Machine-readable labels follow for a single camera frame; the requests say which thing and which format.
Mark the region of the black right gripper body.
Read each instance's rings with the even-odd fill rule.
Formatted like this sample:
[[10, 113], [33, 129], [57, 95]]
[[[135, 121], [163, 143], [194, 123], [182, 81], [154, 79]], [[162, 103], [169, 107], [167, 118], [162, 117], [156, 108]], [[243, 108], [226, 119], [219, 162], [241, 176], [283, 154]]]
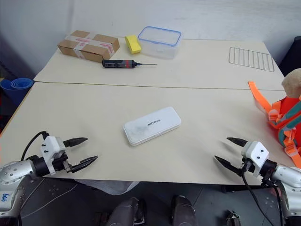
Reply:
[[255, 166], [251, 159], [243, 157], [242, 162], [243, 162], [242, 168], [239, 169], [239, 174], [238, 174], [239, 176], [242, 176], [243, 173], [246, 173], [246, 172], [254, 173]]

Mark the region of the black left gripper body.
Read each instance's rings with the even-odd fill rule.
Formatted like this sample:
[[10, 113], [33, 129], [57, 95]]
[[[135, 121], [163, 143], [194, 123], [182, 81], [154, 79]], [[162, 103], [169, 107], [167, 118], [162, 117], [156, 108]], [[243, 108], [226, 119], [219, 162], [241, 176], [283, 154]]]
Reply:
[[59, 158], [53, 160], [53, 167], [55, 172], [65, 170], [67, 173], [71, 172], [72, 165], [69, 164], [67, 154], [62, 154]]

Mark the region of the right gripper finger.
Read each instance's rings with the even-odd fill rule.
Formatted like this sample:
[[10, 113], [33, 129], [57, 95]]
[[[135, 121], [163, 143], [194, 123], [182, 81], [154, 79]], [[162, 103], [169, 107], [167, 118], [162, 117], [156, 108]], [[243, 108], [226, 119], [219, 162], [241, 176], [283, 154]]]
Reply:
[[241, 138], [236, 138], [236, 137], [227, 137], [227, 140], [231, 141], [232, 143], [240, 146], [240, 147], [244, 147], [248, 141], [241, 139]]
[[242, 175], [242, 169], [236, 168], [234, 166], [231, 165], [231, 163], [219, 156], [214, 156], [215, 159], [225, 168], [229, 169], [230, 171], [234, 172], [235, 174], [237, 174], [238, 176]]

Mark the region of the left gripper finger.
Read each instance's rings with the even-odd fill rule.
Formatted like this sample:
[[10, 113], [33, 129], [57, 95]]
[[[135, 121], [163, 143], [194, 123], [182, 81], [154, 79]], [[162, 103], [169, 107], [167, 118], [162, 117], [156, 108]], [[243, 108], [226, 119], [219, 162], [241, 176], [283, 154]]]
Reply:
[[73, 147], [73, 146], [77, 146], [87, 140], [88, 140], [88, 138], [86, 138], [86, 137], [78, 137], [78, 138], [72, 138], [69, 140], [65, 140], [65, 141], [63, 141], [63, 144], [65, 147]]
[[79, 164], [71, 166], [71, 173], [75, 173], [77, 171], [80, 171], [80, 170], [86, 168], [91, 163], [93, 163], [97, 158], [98, 158], [98, 155], [97, 156], [88, 157], [88, 158], [86, 158], [84, 160], [81, 160], [79, 162]]

